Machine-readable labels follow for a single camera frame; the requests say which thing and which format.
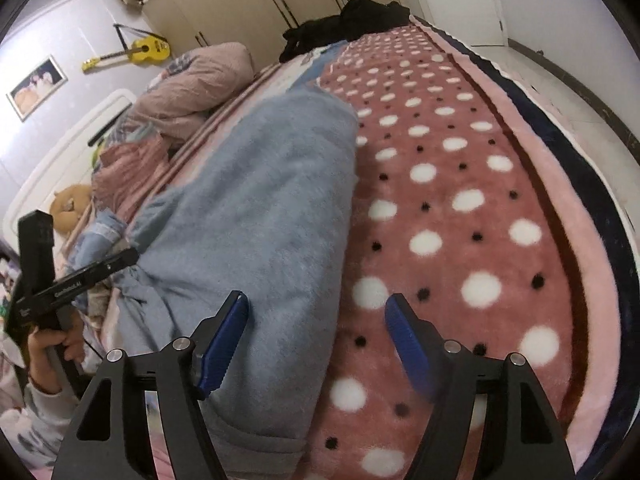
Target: photo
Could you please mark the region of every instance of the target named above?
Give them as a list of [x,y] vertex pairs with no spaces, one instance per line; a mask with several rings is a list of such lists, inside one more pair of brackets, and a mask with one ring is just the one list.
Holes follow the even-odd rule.
[[6,96],[21,120],[25,120],[44,99],[55,92],[65,81],[66,77],[53,57],[48,57]]

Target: yellow guitar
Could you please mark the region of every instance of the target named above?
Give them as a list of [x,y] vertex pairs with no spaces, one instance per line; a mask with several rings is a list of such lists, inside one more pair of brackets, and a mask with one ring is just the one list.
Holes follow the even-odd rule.
[[171,48],[165,41],[161,41],[155,36],[147,36],[140,40],[135,40],[131,48],[114,52],[113,54],[107,54],[106,56],[92,57],[91,59],[82,63],[82,71],[86,72],[91,70],[105,59],[112,59],[114,57],[127,56],[132,63],[140,63],[143,61],[161,62],[167,59],[171,55]]

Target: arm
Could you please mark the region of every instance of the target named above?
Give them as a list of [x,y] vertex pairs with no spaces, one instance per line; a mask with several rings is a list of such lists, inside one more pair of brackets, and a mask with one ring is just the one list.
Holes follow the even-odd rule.
[[74,313],[74,327],[68,332],[36,330],[29,336],[30,383],[25,389],[24,410],[9,410],[0,416],[0,429],[30,469],[53,466],[66,428],[78,405],[62,392],[47,358],[46,348],[67,346],[65,359],[82,362],[84,341],[82,320]]

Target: headboard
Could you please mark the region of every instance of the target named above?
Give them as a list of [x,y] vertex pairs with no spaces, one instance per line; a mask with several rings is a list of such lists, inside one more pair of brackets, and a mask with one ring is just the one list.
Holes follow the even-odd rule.
[[[91,183],[91,159],[95,146],[90,148],[87,142],[135,100],[136,96],[127,89],[111,93],[66,132],[37,165],[2,220],[2,237],[16,252],[18,220],[34,209],[49,212],[55,192],[72,184]],[[63,239],[58,234],[55,237],[57,251]]]

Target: baseboard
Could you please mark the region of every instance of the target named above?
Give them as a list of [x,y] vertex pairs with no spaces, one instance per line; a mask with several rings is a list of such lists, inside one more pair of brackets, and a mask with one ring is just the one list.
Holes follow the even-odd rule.
[[596,110],[596,113],[611,127],[629,150],[631,155],[633,155],[636,162],[640,165],[640,140],[631,133],[631,130],[625,123],[623,123],[622,119],[620,119],[614,111],[602,101],[602,99],[600,99],[566,70],[549,61],[542,54],[537,53],[535,50],[531,50],[528,46],[525,46],[516,40],[512,40],[511,38],[509,38],[509,46],[513,50],[517,50],[523,56],[527,56],[530,60],[535,61],[538,65],[556,76],[560,81],[584,99],[584,101],[591,108]]

